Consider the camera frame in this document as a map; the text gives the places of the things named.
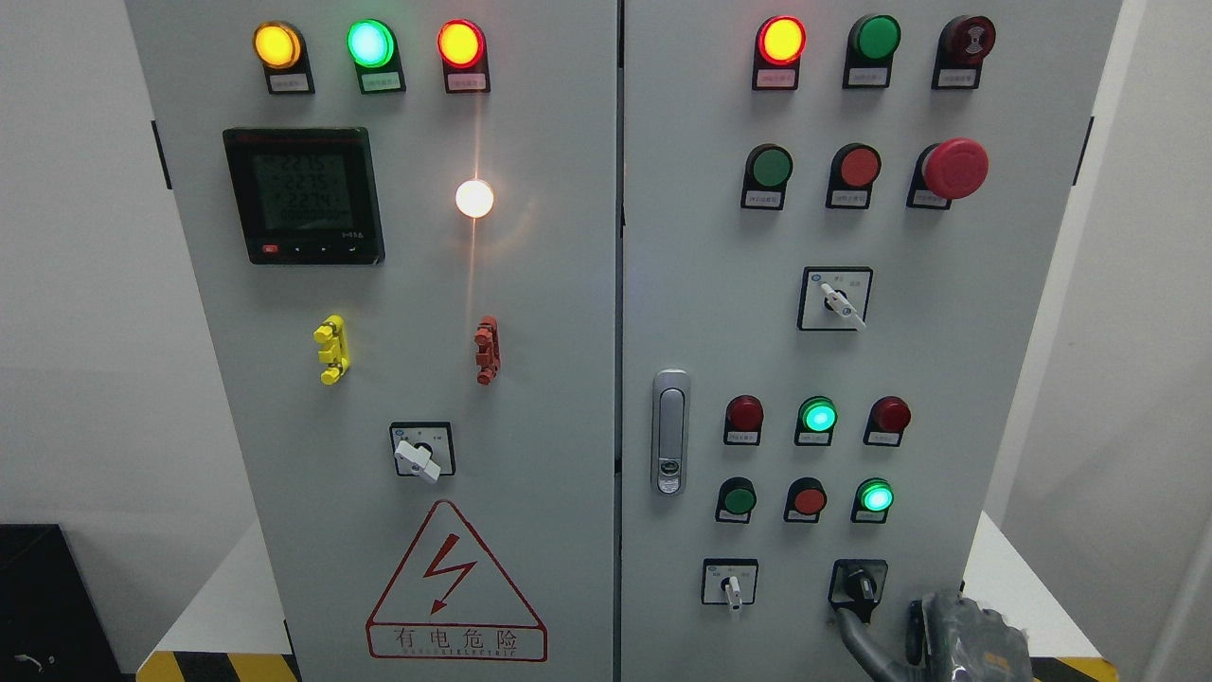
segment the red push button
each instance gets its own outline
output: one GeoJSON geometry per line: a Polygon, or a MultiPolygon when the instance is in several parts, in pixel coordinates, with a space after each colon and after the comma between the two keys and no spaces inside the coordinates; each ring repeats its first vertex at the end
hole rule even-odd
{"type": "Polygon", "coordinates": [[[875,422],[875,426],[880,431],[901,434],[913,420],[913,413],[909,412],[909,406],[904,401],[896,396],[888,396],[876,401],[875,407],[871,408],[871,420],[875,422]]]}
{"type": "Polygon", "coordinates": [[[825,494],[814,488],[807,491],[800,491],[795,495],[795,511],[802,514],[804,516],[812,516],[821,514],[821,510],[825,509],[825,494]]]}
{"type": "Polygon", "coordinates": [[[943,199],[962,199],[984,184],[989,154],[976,139],[954,137],[934,147],[922,166],[927,189],[943,199]]]}
{"type": "Polygon", "coordinates": [[[764,418],[761,401],[753,396],[737,396],[728,403],[726,417],[736,431],[759,431],[764,418]]]}
{"type": "Polygon", "coordinates": [[[851,187],[867,187],[880,176],[880,156],[867,147],[859,147],[841,160],[841,179],[851,187]]]}
{"type": "Polygon", "coordinates": [[[943,50],[953,63],[974,67],[993,51],[997,31],[989,17],[956,17],[943,29],[943,50]]]}

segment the white indicator light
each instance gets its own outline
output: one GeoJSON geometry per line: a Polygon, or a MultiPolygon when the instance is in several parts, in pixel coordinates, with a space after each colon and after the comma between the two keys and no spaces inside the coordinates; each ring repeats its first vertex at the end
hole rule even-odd
{"type": "Polygon", "coordinates": [[[454,190],[454,205],[469,218],[482,218],[492,210],[492,187],[482,179],[469,179],[454,190]]]}

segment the digital power meter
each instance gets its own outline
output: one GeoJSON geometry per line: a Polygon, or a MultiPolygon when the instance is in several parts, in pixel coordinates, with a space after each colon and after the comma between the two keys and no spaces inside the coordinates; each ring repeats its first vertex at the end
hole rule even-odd
{"type": "Polygon", "coordinates": [[[248,259],[360,264],[383,259],[365,127],[223,131],[248,259]]]}

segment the illuminated yellow light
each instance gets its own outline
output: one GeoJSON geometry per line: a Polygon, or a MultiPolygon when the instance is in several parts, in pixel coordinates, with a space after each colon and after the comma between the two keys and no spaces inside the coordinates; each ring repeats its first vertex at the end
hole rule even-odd
{"type": "Polygon", "coordinates": [[[496,196],[492,187],[482,179],[469,179],[454,190],[454,205],[469,218],[482,218],[492,210],[496,196]]]}
{"type": "Polygon", "coordinates": [[[271,69],[288,69],[303,56],[299,34],[282,22],[265,22],[252,34],[257,57],[271,69]]]}
{"type": "Polygon", "coordinates": [[[772,64],[787,65],[800,58],[807,31],[795,17],[774,17],[762,27],[761,55],[772,64]]]}
{"type": "Polygon", "coordinates": [[[484,34],[467,19],[448,21],[438,31],[438,52],[452,67],[470,67],[484,55],[484,34]]]}

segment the high voltage warning sign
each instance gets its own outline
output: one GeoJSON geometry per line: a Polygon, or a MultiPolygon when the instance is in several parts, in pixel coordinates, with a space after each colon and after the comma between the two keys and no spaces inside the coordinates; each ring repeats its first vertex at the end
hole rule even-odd
{"type": "Polygon", "coordinates": [[[450,500],[430,508],[366,642],[375,658],[547,660],[547,626],[450,500]]]}

